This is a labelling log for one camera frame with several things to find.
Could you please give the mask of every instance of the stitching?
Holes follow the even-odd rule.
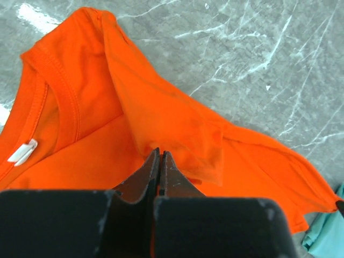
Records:
[[[82,139],[84,139],[84,138],[90,136],[91,134],[96,133],[97,131],[99,131],[99,130],[102,129],[103,127],[108,126],[108,124],[112,123],[113,121],[117,120],[118,118],[121,118],[123,115],[124,115],[123,113],[119,114],[118,116],[112,118],[111,120],[109,120],[108,122],[106,122],[104,125],[100,126],[99,128],[95,129],[94,131],[90,132],[88,135],[84,136],[83,138],[81,138],[81,139],[79,139],[79,140],[82,140]],[[69,146],[71,146],[71,145],[68,145],[68,146],[66,146],[66,147],[63,147],[63,148],[59,149],[58,151],[54,152],[52,155],[55,155],[56,153],[62,151],[62,150],[65,149],[65,148],[68,148]]]
[[[49,61],[53,65],[52,68],[56,71],[56,73],[60,77],[63,83],[64,89],[66,89],[66,92],[69,93],[68,99],[69,99],[70,105],[72,106],[73,119],[76,123],[76,135],[74,139],[74,142],[75,142],[79,138],[79,133],[80,133],[80,114],[79,114],[80,105],[77,100],[76,93],[74,91],[74,88],[70,86],[71,83],[69,82],[68,76],[65,70],[63,69],[63,67],[61,66],[61,64],[50,55],[49,51],[42,44],[39,44],[39,48],[46,54],[46,57],[49,59]]]
[[[278,152],[278,153],[280,153],[280,154],[282,154],[282,155],[285,155],[286,158],[287,158],[290,162],[291,162],[291,158],[294,158],[294,159],[296,159],[297,162],[300,162],[300,163],[301,163],[302,165],[304,165],[305,167],[307,167],[307,163],[309,162],[309,161],[307,161],[306,158],[304,158],[302,155],[300,155],[300,154],[298,154],[298,153],[296,153],[296,152],[295,152],[295,154],[293,154],[293,153],[290,153],[290,152],[288,152],[288,151],[280,150],[280,149],[275,148],[275,147],[270,147],[270,146],[266,146],[266,145],[263,145],[263,144],[250,144],[249,142],[243,142],[243,141],[240,141],[240,140],[237,140],[237,139],[231,139],[230,137],[227,137],[227,136],[224,136],[224,139],[226,139],[226,140],[228,140],[228,141],[234,141],[234,142],[245,143],[245,144],[249,144],[249,145],[253,145],[253,146],[260,146],[260,147],[272,149],[272,150],[274,150],[274,151],[276,151],[276,152]],[[281,144],[280,142],[278,142],[278,143],[279,143],[280,145],[282,145],[284,148],[288,149],[287,146],[284,146],[284,145]],[[296,166],[297,166],[300,170],[302,170],[299,164],[296,164]],[[325,199],[325,197],[324,197],[322,194],[319,194],[319,192],[313,187],[313,185],[310,183],[310,181],[309,181],[308,177],[305,175],[305,173],[302,173],[302,175],[304,176],[304,180],[308,183],[309,187],[314,191],[314,193],[316,193],[316,194],[322,199],[322,201],[324,201],[325,203],[328,203],[327,200]]]
[[[14,150],[15,150],[15,148],[16,148],[16,146],[18,146],[18,145],[20,144],[20,138],[21,138],[23,135],[25,136],[25,132],[28,131],[27,127],[28,127],[30,121],[32,120],[32,119],[31,119],[31,117],[33,116],[32,113],[33,113],[34,110],[36,110],[35,106],[36,106],[37,104],[39,104],[39,102],[40,102],[40,108],[38,109],[38,112],[37,112],[37,115],[36,115],[35,122],[34,122],[34,124],[33,124],[33,126],[32,126],[32,129],[31,129],[30,133],[27,134],[27,135],[28,135],[27,138],[32,138],[32,135],[33,135],[33,133],[34,133],[36,127],[37,127],[37,123],[38,123],[38,120],[39,120],[39,118],[40,118],[42,109],[43,109],[44,104],[45,104],[46,96],[47,96],[47,89],[46,89],[46,87],[45,87],[45,89],[44,89],[43,98],[40,98],[40,96],[39,96],[39,89],[40,89],[40,87],[39,87],[39,85],[38,85],[38,78],[36,78],[36,82],[35,82],[35,93],[34,93],[34,96],[33,96],[33,101],[32,101],[31,107],[30,107],[29,114],[28,114],[28,116],[27,116],[27,118],[26,118],[26,122],[25,122],[25,124],[24,124],[23,131],[22,131],[22,133],[20,134],[20,136],[18,137],[18,141],[17,141],[16,144],[14,145],[14,147],[13,147],[12,151],[10,152],[10,154],[13,153]],[[0,180],[2,180],[4,177],[6,177],[6,176],[9,174],[10,170],[11,170],[13,167],[14,167],[14,164],[10,164],[10,166],[8,167],[8,169],[1,175]]]
[[[240,148],[238,148],[236,145],[232,145],[233,148],[240,154],[240,156],[245,160],[245,161],[251,161],[253,160],[253,158],[250,156],[250,154],[246,151],[246,150],[242,150]],[[295,207],[298,207],[298,209],[303,210],[299,205],[297,205],[286,193],[286,191],[283,189],[283,187],[280,186],[280,184],[278,184],[268,173],[265,172],[264,169],[262,169],[257,163],[253,162],[253,167],[252,169],[256,170],[260,170],[263,172],[264,175],[266,175],[268,178],[270,178],[275,184],[276,186],[281,190],[282,193],[284,193],[283,195],[291,202],[295,205]]]

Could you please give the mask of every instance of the teal cloth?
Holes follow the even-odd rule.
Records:
[[[336,194],[344,198],[344,183]],[[344,218],[340,212],[318,215],[307,231],[302,246],[316,258],[343,258]]]

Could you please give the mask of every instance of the orange fabric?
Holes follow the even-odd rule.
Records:
[[[113,188],[160,147],[208,196],[275,200],[293,232],[307,229],[304,214],[336,210],[339,197],[309,162],[161,78],[107,11],[77,10],[21,57],[0,190]],[[7,162],[32,138],[24,164]]]

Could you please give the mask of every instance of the gray marble floor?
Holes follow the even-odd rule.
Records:
[[[19,54],[83,5],[113,12],[178,88],[303,154],[331,187],[344,181],[342,0],[0,0],[0,131]]]

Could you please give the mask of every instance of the white vein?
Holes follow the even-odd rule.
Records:
[[[291,130],[296,126],[297,123],[294,123],[293,126],[290,126],[287,130],[282,131],[277,137],[281,137],[284,134],[290,133]]]
[[[324,32],[322,33],[322,35],[321,35],[321,37],[320,37],[320,39],[319,39],[318,46],[317,46],[317,48],[316,48],[316,50],[315,50],[315,52],[314,52],[314,55],[313,55],[313,62],[312,62],[312,64],[311,64],[311,68],[310,68],[310,70],[309,70],[308,73],[307,73],[306,79],[304,80],[304,82],[303,82],[303,84],[302,84],[302,86],[301,86],[301,89],[300,89],[299,92],[297,93],[297,98],[296,98],[295,105],[294,105],[293,108],[292,108],[291,114],[290,114],[290,116],[289,116],[289,118],[288,118],[288,122],[284,125],[284,128],[286,128],[288,125],[290,125],[292,119],[294,118],[294,115],[295,115],[296,111],[299,109],[302,91],[303,91],[303,89],[304,89],[304,87],[305,87],[305,85],[306,85],[306,82],[307,82],[307,80],[308,80],[308,78],[309,78],[309,76],[310,76],[310,74],[311,74],[311,72],[312,72],[312,70],[313,70],[314,64],[315,64],[316,61],[317,61],[317,57],[318,57],[318,55],[319,55],[319,53],[320,53],[320,52],[318,52],[318,50],[319,50],[320,45],[321,45],[321,43],[322,43],[322,41],[323,41],[324,35],[325,35],[325,33],[327,32],[329,25],[331,24],[332,18],[333,18],[333,16],[334,16],[334,13],[335,13],[336,10],[337,10],[338,3],[339,3],[339,2],[340,2],[340,0],[338,0],[337,5],[335,6],[335,8],[334,8],[334,10],[333,10],[333,12],[332,12],[332,15],[331,15],[331,17],[329,18],[328,23],[327,23],[327,25],[326,25],[326,27],[325,27],[325,29],[324,29]]]
[[[68,6],[67,6],[67,10],[69,9],[69,8],[71,8],[71,6],[74,4],[74,0],[69,0],[69,4],[68,4]]]
[[[245,8],[244,8],[244,10],[243,10],[243,15],[242,15],[242,17],[241,17],[241,19],[240,19],[240,25],[239,25],[238,33],[240,33],[240,30],[241,30],[241,27],[242,27],[242,21],[243,21],[243,19],[245,18],[246,9],[247,9],[247,7],[248,7],[248,4],[249,4],[249,0],[247,0],[247,2],[246,2],[246,4],[245,4]]]
[[[311,51],[306,57],[304,57],[304,58],[300,59],[299,61],[297,61],[297,62],[295,63],[295,65],[297,65],[298,63],[301,63],[301,62],[305,61],[311,54],[313,54],[313,56],[314,56],[314,53],[315,53],[315,50]]]
[[[206,41],[205,48],[204,48],[204,51],[203,51],[203,54],[202,54],[203,57],[205,56],[205,51],[206,51],[206,49],[208,47],[209,39],[210,39],[210,36],[208,37],[208,39]]]
[[[280,43],[281,43],[283,34],[284,34],[286,28],[288,28],[288,25],[289,25],[289,23],[290,23],[290,21],[291,21],[291,18],[292,18],[292,15],[286,20],[286,23],[284,24],[284,27],[283,27],[283,29],[282,29],[282,31],[281,31],[281,34],[279,35],[279,39],[278,39],[277,43],[275,44],[274,49],[273,49],[273,50],[269,53],[269,55],[267,56],[265,62],[259,64],[259,65],[256,66],[256,67],[251,67],[246,73],[240,75],[240,76],[238,77],[238,79],[237,79],[236,81],[234,81],[234,82],[240,81],[240,80],[246,78],[248,75],[250,75],[250,74],[252,74],[252,73],[255,73],[256,71],[259,71],[259,70],[261,70],[261,69],[267,69],[267,68],[268,68],[268,65],[271,63],[271,60],[272,60],[273,56],[275,55],[276,50],[278,49],[278,47],[279,47],[279,45],[280,45]]]
[[[214,33],[219,39],[228,39],[228,40],[236,40],[236,39],[243,39],[245,37],[267,37],[265,34],[260,34],[259,32],[253,32],[253,33],[249,33],[249,34],[244,34],[244,35],[236,35],[237,31],[245,26],[247,23],[249,23],[252,19],[254,19],[255,17],[257,17],[259,15],[260,11],[255,13],[250,19],[248,19],[247,21],[245,21],[244,23],[242,23],[241,25],[239,25],[233,33],[231,34],[227,34],[224,30],[224,27],[228,25],[228,23],[230,22],[231,18],[229,17],[227,21],[225,21],[224,23],[217,25],[215,27],[210,27],[210,28],[206,28],[204,30],[196,30],[196,31],[189,31],[189,32],[185,32],[179,35],[175,35],[174,38],[175,39],[180,39],[180,38],[184,38],[187,36],[191,36],[191,35],[198,35],[200,33]]]
[[[326,135],[326,136],[323,136],[323,137],[316,137],[311,142],[309,142],[308,144],[300,144],[300,145],[297,145],[297,146],[293,146],[291,148],[292,149],[296,149],[298,147],[308,147],[308,146],[311,146],[311,145],[314,145],[314,144],[323,144],[323,143],[325,143],[327,141],[328,138],[342,136],[342,135],[344,135],[344,132],[332,133],[332,134],[329,134],[329,135]]]
[[[307,39],[307,41],[305,42],[305,44],[303,44],[303,46],[299,49],[299,51],[295,54],[295,55],[301,55],[303,49],[305,48],[305,46],[307,45],[307,43],[310,41],[310,39],[315,35],[315,33],[323,26],[323,24],[325,23],[325,21],[327,21],[327,18],[317,27],[317,29],[312,33],[312,35]]]
[[[222,69],[222,67],[227,64],[227,63],[223,63],[220,64],[219,67],[217,68],[217,70],[215,71],[215,73],[213,74],[213,76],[207,80],[206,82],[202,83],[200,86],[198,86],[195,90],[192,91],[192,93],[189,95],[190,97],[192,96],[192,94],[194,94],[196,91],[198,91],[203,85],[207,84],[210,81],[214,81],[214,82],[221,82],[221,83],[227,83],[227,81],[222,80],[222,79],[218,79],[215,78],[215,76],[217,76],[217,73]]]
[[[227,3],[225,3],[223,6],[221,6],[221,8],[219,9],[219,12],[223,12],[227,8],[227,6],[230,4],[230,1],[231,0],[228,0]]]
[[[271,104],[272,102],[274,102],[275,99],[276,99],[280,94],[284,93],[284,91],[285,91],[286,89],[287,89],[287,88],[283,88],[283,90],[281,90],[279,93],[277,93],[277,94],[270,100],[270,102],[267,103],[267,104],[263,107],[263,110],[265,110],[269,104]]]
[[[143,42],[159,42],[159,41],[161,41],[160,39],[133,39],[133,40],[141,40],[141,41],[143,41]]]
[[[339,108],[337,108],[337,110],[332,114],[332,116],[330,117],[330,119],[327,121],[327,123],[322,127],[322,129],[319,131],[319,133],[314,137],[314,139],[309,143],[309,145],[310,144],[313,144],[318,138],[319,138],[319,136],[321,135],[321,133],[326,129],[326,127],[328,126],[328,124],[332,121],[332,119],[335,117],[335,115],[341,110],[341,108],[344,106],[344,103],[343,104],[341,104],[341,106],[339,106]],[[332,136],[336,136],[336,135],[342,135],[342,134],[344,134],[343,132],[340,132],[340,133],[337,133],[337,134],[333,134]],[[322,140],[325,142],[327,139],[328,139],[328,137],[329,137],[329,135],[327,135],[327,136],[324,136],[323,138],[322,138]],[[311,149],[311,151],[308,153],[308,155],[306,156],[306,157],[309,157],[312,153],[313,153],[313,151],[315,150],[315,148],[317,147],[317,145],[316,146],[314,146],[312,149]]]
[[[121,15],[121,16],[117,17],[117,20],[123,19],[123,18],[137,18],[137,17],[141,17],[141,16],[144,16],[144,15],[150,13],[151,11],[155,10],[156,8],[159,8],[162,5],[168,5],[168,4],[172,4],[172,3],[175,3],[175,2],[179,2],[179,0],[172,0],[170,2],[163,1],[162,3],[160,3],[160,4],[150,8],[148,11],[143,12],[143,13],[141,13],[139,15]]]
[[[309,30],[310,29],[310,23],[313,21],[313,19],[314,19],[314,16],[315,16],[315,14],[313,14],[313,16],[311,17],[311,19],[308,21],[308,23],[305,25],[305,31],[303,32],[303,33],[305,33],[307,30]]]
[[[292,36],[289,36],[289,35],[285,35],[287,38],[289,38],[289,39],[293,39],[293,40],[295,40],[296,42],[299,42],[300,40],[299,39],[297,39],[297,38],[295,38],[295,37],[292,37]]]

